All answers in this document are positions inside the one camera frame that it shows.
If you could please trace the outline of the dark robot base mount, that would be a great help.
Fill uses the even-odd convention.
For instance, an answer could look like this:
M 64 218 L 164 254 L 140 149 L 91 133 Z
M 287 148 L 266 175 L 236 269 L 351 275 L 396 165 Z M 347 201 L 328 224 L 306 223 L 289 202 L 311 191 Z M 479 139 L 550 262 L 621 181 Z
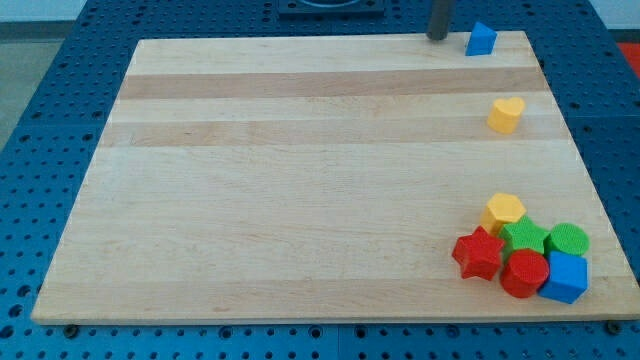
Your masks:
M 280 17 L 383 15 L 385 0 L 276 0 Z

